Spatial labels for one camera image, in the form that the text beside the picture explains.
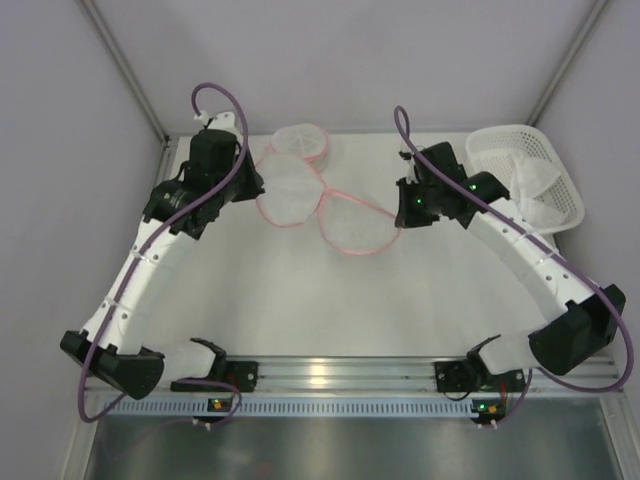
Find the white wall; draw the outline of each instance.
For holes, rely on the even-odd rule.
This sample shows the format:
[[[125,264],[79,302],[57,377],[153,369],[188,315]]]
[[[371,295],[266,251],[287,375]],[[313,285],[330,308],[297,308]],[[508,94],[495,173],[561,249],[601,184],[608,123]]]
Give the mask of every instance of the white wall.
[[[191,129],[205,80],[238,95],[253,133],[392,131],[398,103],[416,129],[524,122],[592,3],[96,0],[170,133]]]
[[[640,350],[640,2],[615,0],[544,115],[540,128],[586,206],[562,235],[570,260],[627,295],[624,317]],[[623,346],[614,351],[622,368]],[[627,391],[640,419],[640,367]]]
[[[72,0],[0,2],[0,478],[52,479],[78,367],[59,349],[120,267],[158,143]]]

